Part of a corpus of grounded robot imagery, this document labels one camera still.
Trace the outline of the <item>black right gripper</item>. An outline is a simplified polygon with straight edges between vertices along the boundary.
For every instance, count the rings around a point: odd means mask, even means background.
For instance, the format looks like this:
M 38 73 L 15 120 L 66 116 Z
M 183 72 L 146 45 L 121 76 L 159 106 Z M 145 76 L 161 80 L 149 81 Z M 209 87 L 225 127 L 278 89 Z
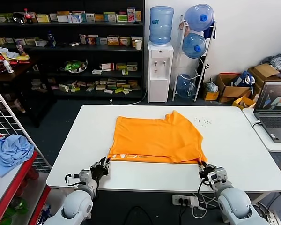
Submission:
M 200 171 L 200 178 L 202 179 L 203 184 L 211 185 L 213 180 L 211 178 L 208 178 L 208 175 L 214 172 L 214 165 L 210 165 L 206 162 L 198 162 L 198 165 Z

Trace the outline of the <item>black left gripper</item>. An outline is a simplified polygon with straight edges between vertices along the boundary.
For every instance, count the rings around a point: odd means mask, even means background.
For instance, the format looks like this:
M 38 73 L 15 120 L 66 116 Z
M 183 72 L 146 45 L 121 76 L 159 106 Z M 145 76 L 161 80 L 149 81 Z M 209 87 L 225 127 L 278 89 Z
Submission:
M 95 181 L 99 181 L 103 176 L 109 174 L 110 158 L 103 157 L 99 163 L 94 163 L 91 167 L 91 177 Z

